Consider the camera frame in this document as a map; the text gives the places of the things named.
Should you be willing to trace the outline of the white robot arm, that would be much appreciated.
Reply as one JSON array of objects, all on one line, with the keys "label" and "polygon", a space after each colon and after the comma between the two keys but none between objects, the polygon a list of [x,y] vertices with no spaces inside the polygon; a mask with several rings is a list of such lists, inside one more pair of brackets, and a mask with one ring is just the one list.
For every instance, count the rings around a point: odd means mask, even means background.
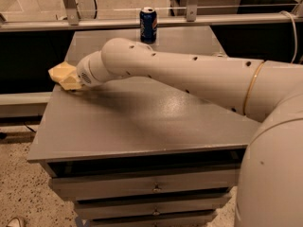
[{"label": "white robot arm", "polygon": [[149,77],[259,122],[242,163],[235,227],[303,227],[303,65],[154,51],[115,38],[84,57],[87,86]]}]

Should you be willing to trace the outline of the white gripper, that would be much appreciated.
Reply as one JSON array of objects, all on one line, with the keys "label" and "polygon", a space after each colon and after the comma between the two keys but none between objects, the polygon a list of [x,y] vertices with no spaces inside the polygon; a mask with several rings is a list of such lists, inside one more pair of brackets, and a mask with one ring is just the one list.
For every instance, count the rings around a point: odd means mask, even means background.
[{"label": "white gripper", "polygon": [[87,55],[77,65],[77,75],[80,81],[89,87],[99,86],[112,79],[112,75],[105,68],[101,52],[96,51]]}]

